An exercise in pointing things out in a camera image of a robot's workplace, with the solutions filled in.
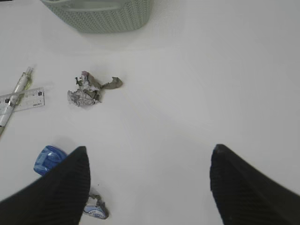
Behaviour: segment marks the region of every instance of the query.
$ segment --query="white surface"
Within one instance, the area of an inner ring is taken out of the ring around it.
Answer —
[[[33,164],[48,144],[87,146],[111,217],[82,225],[221,225],[209,185],[217,143],[299,194],[299,9],[156,0],[146,27],[87,35],[37,0],[0,3],[0,95],[32,64],[32,87],[46,92],[46,106],[16,112],[1,137],[0,199],[39,177]],[[67,91],[82,70],[125,85],[77,108]]]

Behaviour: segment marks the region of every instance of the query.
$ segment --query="pen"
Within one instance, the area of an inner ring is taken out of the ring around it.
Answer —
[[[22,74],[20,77],[13,93],[17,93],[23,90],[26,90],[30,87],[31,85],[31,75],[33,72],[32,67],[28,67],[27,71]],[[8,104],[5,107],[3,114],[0,115],[0,136],[11,116],[11,114],[14,111],[15,106],[18,104],[18,102],[22,99],[23,94],[19,95],[12,95],[10,99],[8,99]]]

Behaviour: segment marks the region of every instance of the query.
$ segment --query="black object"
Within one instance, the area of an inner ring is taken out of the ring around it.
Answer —
[[[45,176],[0,202],[0,225],[77,225],[89,191],[89,159],[86,148],[79,147]]]
[[[300,225],[300,197],[224,145],[212,155],[210,188],[225,225]]]

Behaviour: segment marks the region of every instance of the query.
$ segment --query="gray basket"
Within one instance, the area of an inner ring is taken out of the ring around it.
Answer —
[[[84,33],[136,30],[150,17],[151,0],[41,0],[70,26]]]

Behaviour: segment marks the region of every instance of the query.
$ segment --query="basket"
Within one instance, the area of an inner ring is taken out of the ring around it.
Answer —
[[[68,25],[84,33],[136,30],[150,17],[151,0],[41,0]]]

